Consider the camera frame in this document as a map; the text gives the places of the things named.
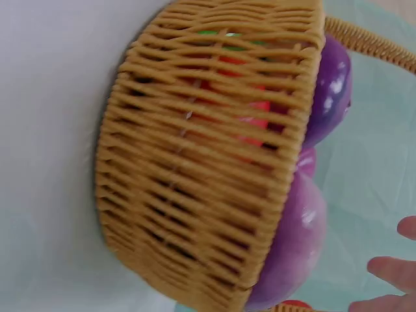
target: hand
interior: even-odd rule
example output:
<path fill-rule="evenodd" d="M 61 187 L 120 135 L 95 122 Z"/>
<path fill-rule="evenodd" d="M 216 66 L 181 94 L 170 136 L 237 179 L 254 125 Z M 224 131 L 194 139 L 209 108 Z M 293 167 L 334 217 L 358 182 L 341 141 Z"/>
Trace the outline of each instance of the hand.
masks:
<path fill-rule="evenodd" d="M 403 219 L 397 231 L 416 241 L 416 216 Z M 378 278 L 406 293 L 404 296 L 383 296 L 380 298 L 354 302 L 349 312 L 415 312 L 416 311 L 416 261 L 406 261 L 391 257 L 376 257 L 367 266 L 368 271 Z"/>

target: purple fruit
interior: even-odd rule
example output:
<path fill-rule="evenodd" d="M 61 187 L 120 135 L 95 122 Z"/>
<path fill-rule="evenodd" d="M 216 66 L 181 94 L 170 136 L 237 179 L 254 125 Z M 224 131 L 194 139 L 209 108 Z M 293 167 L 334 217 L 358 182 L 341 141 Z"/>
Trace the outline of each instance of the purple fruit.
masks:
<path fill-rule="evenodd" d="M 316 265 L 326 232 L 326 203 L 312 179 L 295 173 L 283 217 L 247 311 L 268 309 L 286 300 Z"/>
<path fill-rule="evenodd" d="M 317 151 L 315 148 L 303 149 L 300 152 L 296 168 L 309 177 L 315 176 L 315 170 L 317 169 Z"/>
<path fill-rule="evenodd" d="M 350 57 L 337 40 L 327 35 L 304 148 L 315 146 L 341 123 L 351 104 L 351 92 Z"/>

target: light blue surface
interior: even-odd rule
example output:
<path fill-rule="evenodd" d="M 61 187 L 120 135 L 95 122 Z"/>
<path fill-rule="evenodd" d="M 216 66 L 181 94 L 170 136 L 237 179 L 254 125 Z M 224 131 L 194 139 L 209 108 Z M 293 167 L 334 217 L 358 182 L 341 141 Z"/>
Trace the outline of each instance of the light blue surface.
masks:
<path fill-rule="evenodd" d="M 416 52 L 415 29 L 377 6 L 327 0 L 326 12 Z M 352 108 L 317 148 L 315 180 L 328 201 L 326 245 L 293 296 L 326 311 L 396 292 L 366 272 L 370 258 L 416 259 L 416 244 L 396 234 L 397 222 L 416 214 L 416 77 L 361 55 L 353 54 L 352 62 Z"/>

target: wicker basket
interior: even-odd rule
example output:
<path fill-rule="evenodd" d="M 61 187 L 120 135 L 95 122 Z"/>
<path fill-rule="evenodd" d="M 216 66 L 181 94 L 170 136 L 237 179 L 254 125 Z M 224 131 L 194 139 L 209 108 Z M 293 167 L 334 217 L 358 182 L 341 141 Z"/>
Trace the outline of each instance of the wicker basket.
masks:
<path fill-rule="evenodd" d="M 243 310 L 293 180 L 325 32 L 416 72 L 414 54 L 325 18 L 321 0 L 177 0 L 127 51 L 101 126 L 96 200 L 109 248 L 158 291 L 201 312 Z"/>

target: white backdrop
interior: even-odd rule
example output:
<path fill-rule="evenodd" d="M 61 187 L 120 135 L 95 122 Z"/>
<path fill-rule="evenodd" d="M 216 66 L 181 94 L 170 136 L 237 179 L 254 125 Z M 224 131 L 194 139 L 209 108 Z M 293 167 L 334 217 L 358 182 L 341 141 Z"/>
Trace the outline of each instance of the white backdrop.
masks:
<path fill-rule="evenodd" d="M 0 311 L 169 312 L 105 248 L 92 163 L 124 49 L 167 0 L 0 0 Z"/>

